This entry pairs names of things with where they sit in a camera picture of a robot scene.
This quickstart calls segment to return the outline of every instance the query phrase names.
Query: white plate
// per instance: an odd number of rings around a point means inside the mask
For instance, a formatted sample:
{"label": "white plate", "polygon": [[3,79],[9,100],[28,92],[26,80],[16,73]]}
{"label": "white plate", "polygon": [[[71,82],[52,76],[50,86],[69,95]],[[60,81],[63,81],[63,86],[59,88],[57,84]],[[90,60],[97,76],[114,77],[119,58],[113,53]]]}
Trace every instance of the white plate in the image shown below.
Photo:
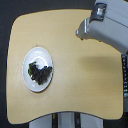
{"label": "white plate", "polygon": [[23,62],[23,78],[25,81],[25,84],[27,85],[27,87],[33,91],[33,92],[40,92],[42,90],[44,90],[50,83],[51,79],[52,79],[52,74],[53,74],[53,70],[50,74],[50,76],[48,77],[48,80],[43,83],[43,85],[38,85],[38,83],[36,83],[35,81],[31,80],[31,77],[28,74],[28,68],[29,68],[29,64],[32,62],[37,62],[37,65],[39,65],[39,69],[43,68],[44,66],[51,66],[53,67],[52,64],[52,59],[49,55],[49,53],[41,47],[35,47],[33,49],[31,49]]}

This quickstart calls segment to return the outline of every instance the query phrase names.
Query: dark food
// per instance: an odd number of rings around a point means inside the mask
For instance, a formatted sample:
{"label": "dark food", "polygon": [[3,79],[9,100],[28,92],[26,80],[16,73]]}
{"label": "dark food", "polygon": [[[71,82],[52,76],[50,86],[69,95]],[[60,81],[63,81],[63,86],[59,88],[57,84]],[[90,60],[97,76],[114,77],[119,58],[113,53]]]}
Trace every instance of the dark food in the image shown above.
{"label": "dark food", "polygon": [[52,72],[52,67],[44,66],[42,69],[38,69],[36,62],[29,64],[28,74],[32,80],[35,80],[39,85],[47,81],[50,73]]}

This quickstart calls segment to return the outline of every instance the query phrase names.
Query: wooden tabletop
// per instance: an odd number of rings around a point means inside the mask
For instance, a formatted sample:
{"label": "wooden tabletop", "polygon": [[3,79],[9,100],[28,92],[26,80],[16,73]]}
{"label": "wooden tabletop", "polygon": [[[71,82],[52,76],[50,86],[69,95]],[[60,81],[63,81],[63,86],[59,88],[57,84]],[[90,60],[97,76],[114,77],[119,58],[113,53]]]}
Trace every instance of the wooden tabletop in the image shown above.
{"label": "wooden tabletop", "polygon": [[[104,119],[123,113],[121,55],[96,40],[75,35],[87,10],[58,10],[24,15],[13,24],[7,63],[7,115],[19,124],[54,112],[77,111]],[[30,91],[22,64],[34,47],[52,57],[53,78],[45,91]]]}

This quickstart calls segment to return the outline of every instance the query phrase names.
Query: floor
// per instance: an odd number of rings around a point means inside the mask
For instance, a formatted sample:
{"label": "floor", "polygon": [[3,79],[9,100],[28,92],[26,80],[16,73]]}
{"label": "floor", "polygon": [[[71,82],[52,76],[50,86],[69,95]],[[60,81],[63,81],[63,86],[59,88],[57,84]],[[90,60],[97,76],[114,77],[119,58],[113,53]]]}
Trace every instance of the floor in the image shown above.
{"label": "floor", "polygon": [[[0,128],[28,128],[27,124],[12,125],[7,120],[6,68],[11,27],[23,14],[54,9],[92,9],[95,0],[0,0]],[[104,121],[104,128],[126,128],[128,118]]]}

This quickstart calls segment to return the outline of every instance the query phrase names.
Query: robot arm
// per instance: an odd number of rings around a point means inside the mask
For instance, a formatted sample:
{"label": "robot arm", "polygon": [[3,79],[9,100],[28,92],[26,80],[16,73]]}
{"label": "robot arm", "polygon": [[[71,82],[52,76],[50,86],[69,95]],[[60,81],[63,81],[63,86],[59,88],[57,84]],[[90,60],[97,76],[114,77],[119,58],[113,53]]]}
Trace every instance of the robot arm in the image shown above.
{"label": "robot arm", "polygon": [[90,18],[76,35],[81,39],[105,42],[128,55],[128,3],[124,0],[96,0]]}

